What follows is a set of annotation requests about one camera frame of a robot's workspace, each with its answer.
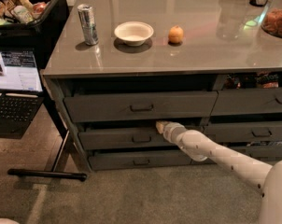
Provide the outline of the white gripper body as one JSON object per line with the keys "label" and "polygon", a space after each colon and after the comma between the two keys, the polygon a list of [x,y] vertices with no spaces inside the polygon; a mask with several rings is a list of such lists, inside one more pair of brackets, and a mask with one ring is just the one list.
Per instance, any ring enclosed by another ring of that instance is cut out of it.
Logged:
{"label": "white gripper body", "polygon": [[187,129],[177,122],[167,122],[163,128],[163,137],[165,140],[172,144],[178,145],[181,140],[181,134],[183,134]]}

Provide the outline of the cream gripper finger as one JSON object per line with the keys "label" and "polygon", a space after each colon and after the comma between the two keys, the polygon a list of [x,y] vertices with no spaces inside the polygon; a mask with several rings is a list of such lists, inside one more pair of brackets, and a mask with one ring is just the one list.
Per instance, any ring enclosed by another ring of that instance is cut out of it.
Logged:
{"label": "cream gripper finger", "polygon": [[168,124],[167,121],[163,121],[163,120],[158,120],[156,122],[156,129],[158,131],[159,134],[163,134],[164,128],[165,126]]}

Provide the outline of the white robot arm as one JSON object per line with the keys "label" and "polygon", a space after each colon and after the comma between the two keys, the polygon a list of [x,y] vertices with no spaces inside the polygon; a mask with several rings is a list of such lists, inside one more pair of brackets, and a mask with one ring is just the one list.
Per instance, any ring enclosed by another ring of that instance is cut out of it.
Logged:
{"label": "white robot arm", "polygon": [[210,159],[254,188],[261,195],[259,224],[282,224],[282,161],[270,165],[255,160],[177,122],[159,120],[156,129],[193,160]]}

